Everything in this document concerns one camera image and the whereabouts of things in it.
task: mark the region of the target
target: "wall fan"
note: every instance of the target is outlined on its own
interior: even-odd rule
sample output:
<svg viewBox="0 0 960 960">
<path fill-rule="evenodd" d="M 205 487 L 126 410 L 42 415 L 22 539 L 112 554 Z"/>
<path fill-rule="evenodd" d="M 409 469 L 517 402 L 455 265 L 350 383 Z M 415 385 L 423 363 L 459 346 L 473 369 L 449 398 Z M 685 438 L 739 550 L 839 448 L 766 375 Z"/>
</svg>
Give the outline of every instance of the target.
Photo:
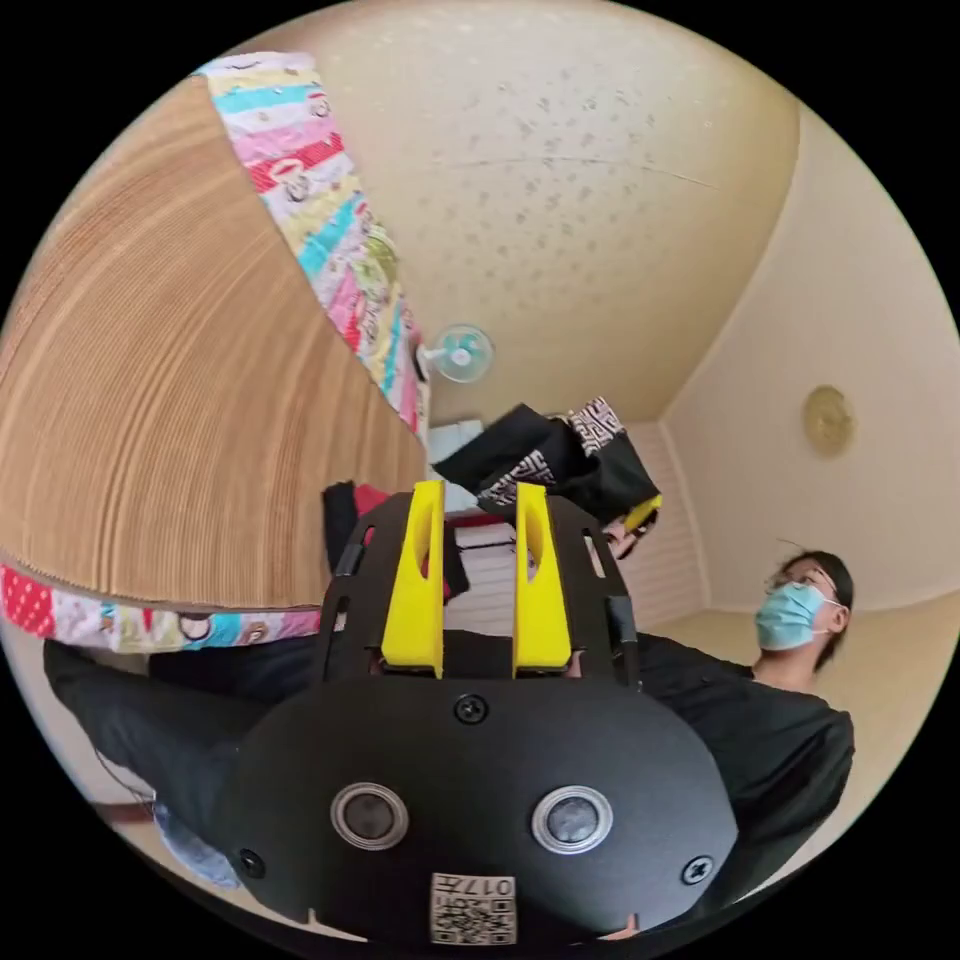
<svg viewBox="0 0 960 960">
<path fill-rule="evenodd" d="M 493 344 L 482 330 L 461 323 L 447 327 L 422 358 L 454 383 L 475 383 L 493 363 Z"/>
</svg>

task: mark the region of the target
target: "black hair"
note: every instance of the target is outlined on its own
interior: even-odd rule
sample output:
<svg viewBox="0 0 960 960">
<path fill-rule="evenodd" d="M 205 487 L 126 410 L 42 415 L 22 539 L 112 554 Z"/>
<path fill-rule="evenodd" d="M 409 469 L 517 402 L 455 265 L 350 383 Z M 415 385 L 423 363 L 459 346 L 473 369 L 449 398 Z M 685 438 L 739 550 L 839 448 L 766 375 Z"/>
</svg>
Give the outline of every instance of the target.
<svg viewBox="0 0 960 960">
<path fill-rule="evenodd" d="M 804 550 L 787 560 L 778 572 L 781 575 L 785 574 L 795 563 L 799 563 L 801 560 L 812 560 L 817 564 L 833 581 L 837 591 L 837 603 L 853 611 L 853 577 L 850 576 L 847 565 L 836 554 L 827 553 L 825 550 Z M 824 648 L 820 651 L 820 656 L 817 657 L 816 665 L 813 668 L 814 673 L 819 673 L 823 666 L 833 659 L 846 635 L 846 627 L 830 635 L 830 639 L 827 640 Z"/>
</svg>

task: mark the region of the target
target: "black shirt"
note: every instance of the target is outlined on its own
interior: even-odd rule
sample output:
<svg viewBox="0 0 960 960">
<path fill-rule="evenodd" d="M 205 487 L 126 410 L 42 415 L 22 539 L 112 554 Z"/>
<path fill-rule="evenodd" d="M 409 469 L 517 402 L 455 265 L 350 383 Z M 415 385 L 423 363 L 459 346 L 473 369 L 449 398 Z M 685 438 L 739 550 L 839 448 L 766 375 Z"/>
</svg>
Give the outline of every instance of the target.
<svg viewBox="0 0 960 960">
<path fill-rule="evenodd" d="M 697 915 L 750 893 L 833 812 L 853 762 L 850 714 L 753 680 L 750 667 L 638 634 L 644 692 L 699 734 L 717 762 L 740 835 Z"/>
<path fill-rule="evenodd" d="M 696 919 L 766 881 L 834 810 L 850 772 L 853 725 L 819 697 L 757 683 L 749 667 L 666 637 L 637 640 L 644 692 L 704 741 L 740 831 L 687 918 Z M 150 783 L 206 839 L 219 761 L 270 706 L 309 684 L 314 643 L 304 637 L 154 655 L 148 679 L 47 640 L 44 667 L 97 749 Z"/>
</svg>

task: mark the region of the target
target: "person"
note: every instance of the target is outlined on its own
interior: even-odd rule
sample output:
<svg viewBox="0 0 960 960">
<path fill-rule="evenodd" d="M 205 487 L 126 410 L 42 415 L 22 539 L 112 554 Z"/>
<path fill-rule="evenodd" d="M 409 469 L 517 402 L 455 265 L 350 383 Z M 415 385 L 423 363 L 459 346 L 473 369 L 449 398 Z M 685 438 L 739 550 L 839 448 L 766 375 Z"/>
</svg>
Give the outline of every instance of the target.
<svg viewBox="0 0 960 960">
<path fill-rule="evenodd" d="M 756 889 L 839 802 L 852 763 L 853 726 L 849 714 L 811 690 L 844 639 L 852 605 L 853 581 L 842 561 L 807 551 L 768 584 L 756 616 L 760 652 L 753 665 L 637 634 L 644 693 L 685 720 L 710 750 L 739 830 L 693 915 L 670 926 L 722 910 Z M 44 665 L 55 695 L 93 745 L 149 783 L 165 811 L 206 841 L 225 764 L 273 705 L 309 684 L 314 642 L 158 654 L 148 679 L 47 640 Z M 566 676 L 581 676 L 578 657 Z M 630 932 L 635 927 L 628 923 L 623 935 Z"/>
<path fill-rule="evenodd" d="M 852 607 L 853 579 L 839 557 L 809 550 L 788 560 L 771 578 L 757 614 L 754 679 L 809 693 L 840 649 Z"/>
<path fill-rule="evenodd" d="M 693 919 L 756 890 L 840 802 L 853 764 L 853 722 L 813 691 L 843 644 L 853 597 L 853 579 L 839 557 L 805 550 L 767 584 L 755 616 L 759 653 L 753 664 L 637 635 L 644 692 L 707 745 L 739 829 Z"/>
</svg>

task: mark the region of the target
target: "qr code label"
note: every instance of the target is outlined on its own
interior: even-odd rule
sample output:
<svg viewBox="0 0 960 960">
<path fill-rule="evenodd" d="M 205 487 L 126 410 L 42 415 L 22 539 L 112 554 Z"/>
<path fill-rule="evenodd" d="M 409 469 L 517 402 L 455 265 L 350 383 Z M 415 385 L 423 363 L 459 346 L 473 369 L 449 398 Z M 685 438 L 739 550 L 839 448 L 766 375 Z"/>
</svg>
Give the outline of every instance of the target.
<svg viewBox="0 0 960 960">
<path fill-rule="evenodd" d="M 435 873 L 430 887 L 430 939 L 465 946 L 516 943 L 514 878 Z"/>
</svg>

